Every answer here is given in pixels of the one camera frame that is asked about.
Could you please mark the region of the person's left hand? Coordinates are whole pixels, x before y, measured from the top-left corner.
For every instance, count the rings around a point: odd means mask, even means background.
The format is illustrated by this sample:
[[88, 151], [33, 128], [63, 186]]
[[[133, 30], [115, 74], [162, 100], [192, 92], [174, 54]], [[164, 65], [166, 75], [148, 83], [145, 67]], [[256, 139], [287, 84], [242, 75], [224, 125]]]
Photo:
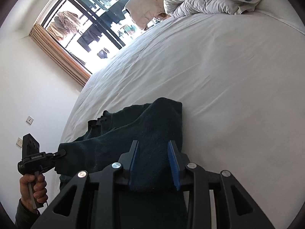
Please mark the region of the person's left hand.
[[25, 174], [20, 178], [21, 202], [29, 211], [37, 212], [37, 209], [34, 208], [35, 201], [40, 204], [47, 202], [46, 186], [47, 183], [43, 174], [39, 174], [37, 177]]

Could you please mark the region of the dark left sleeve forearm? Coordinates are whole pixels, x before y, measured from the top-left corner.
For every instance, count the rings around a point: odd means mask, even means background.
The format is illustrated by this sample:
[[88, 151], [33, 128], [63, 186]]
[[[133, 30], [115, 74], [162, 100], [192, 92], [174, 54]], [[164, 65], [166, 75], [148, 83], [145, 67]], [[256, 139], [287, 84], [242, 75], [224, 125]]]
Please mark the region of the dark left sleeve forearm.
[[17, 229], [30, 229], [40, 215], [41, 214], [38, 210], [31, 212], [27, 209], [21, 202], [21, 199], [19, 199], [15, 215], [15, 226]]

